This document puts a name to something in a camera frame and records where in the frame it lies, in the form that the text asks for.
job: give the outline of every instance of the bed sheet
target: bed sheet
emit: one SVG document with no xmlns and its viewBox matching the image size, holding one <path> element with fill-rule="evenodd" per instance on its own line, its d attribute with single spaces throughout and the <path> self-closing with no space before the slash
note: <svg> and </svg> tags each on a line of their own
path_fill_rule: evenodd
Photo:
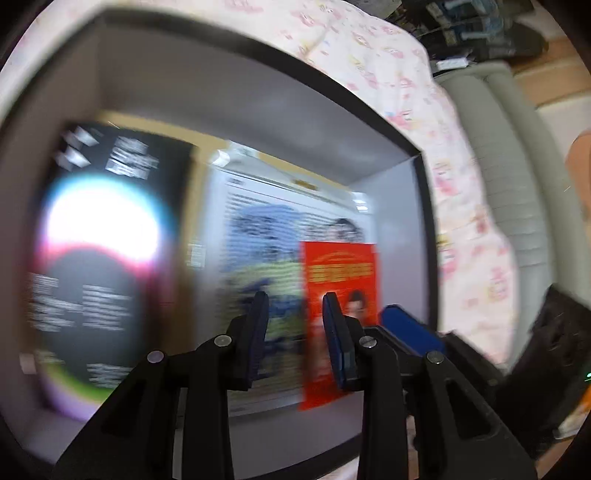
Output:
<svg viewBox="0 0 591 480">
<path fill-rule="evenodd" d="M 496 228 L 454 105 L 433 82 L 423 46 L 340 0 L 54 0 L 0 72 L 0 119 L 44 60 L 109 5 L 197 18 L 256 38 L 330 76 L 422 152 L 437 228 L 440 330 L 504 362 L 517 321 L 517 269 Z"/>
</svg>

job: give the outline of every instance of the red packet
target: red packet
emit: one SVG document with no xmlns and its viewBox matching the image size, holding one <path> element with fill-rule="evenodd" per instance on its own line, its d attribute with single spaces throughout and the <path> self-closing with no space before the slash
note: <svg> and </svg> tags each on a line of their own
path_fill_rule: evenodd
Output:
<svg viewBox="0 0 591 480">
<path fill-rule="evenodd" d="M 333 378 L 322 322 L 322 297 L 334 291 L 343 314 L 365 325 L 378 323 L 376 253 L 371 244 L 302 242 L 306 319 L 306 367 L 301 410 L 344 395 Z"/>
</svg>

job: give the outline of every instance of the gray cushion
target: gray cushion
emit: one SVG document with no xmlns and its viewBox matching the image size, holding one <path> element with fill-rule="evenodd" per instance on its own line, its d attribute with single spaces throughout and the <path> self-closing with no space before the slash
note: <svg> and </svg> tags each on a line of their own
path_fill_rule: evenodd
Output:
<svg viewBox="0 0 591 480">
<path fill-rule="evenodd" d="M 485 63 L 436 80 L 456 104 L 495 222 L 515 251 L 513 363 L 551 283 L 589 303 L 591 261 L 581 211 L 551 134 L 505 64 Z"/>
</svg>

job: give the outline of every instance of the screw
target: screw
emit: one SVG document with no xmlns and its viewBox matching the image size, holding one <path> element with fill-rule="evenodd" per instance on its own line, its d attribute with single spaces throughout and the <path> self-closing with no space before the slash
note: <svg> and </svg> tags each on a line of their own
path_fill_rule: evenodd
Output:
<svg viewBox="0 0 591 480">
<path fill-rule="evenodd" d="M 373 348 L 377 345 L 377 343 L 378 341 L 374 337 L 370 337 L 369 335 L 366 335 L 359 339 L 359 344 L 363 348 Z"/>
<path fill-rule="evenodd" d="M 217 346 L 228 346 L 232 343 L 232 337 L 229 335 L 218 335 L 213 341 Z"/>
<path fill-rule="evenodd" d="M 160 363 L 164 359 L 164 354 L 160 350 L 152 350 L 148 356 L 148 362 L 151 364 Z"/>
<path fill-rule="evenodd" d="M 445 357 L 441 352 L 433 350 L 427 354 L 427 360 L 429 360 L 432 364 L 439 365 L 445 360 Z"/>
</svg>

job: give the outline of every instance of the gray chair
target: gray chair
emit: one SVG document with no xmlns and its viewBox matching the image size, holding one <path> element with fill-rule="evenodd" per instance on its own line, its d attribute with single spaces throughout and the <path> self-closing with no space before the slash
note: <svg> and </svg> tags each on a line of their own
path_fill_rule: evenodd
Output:
<svg viewBox="0 0 591 480">
<path fill-rule="evenodd" d="M 553 137 L 505 63 L 456 70 L 436 81 L 456 105 L 495 222 L 515 251 L 519 321 L 512 365 L 550 284 L 591 304 L 591 255 L 582 210 Z"/>
</svg>

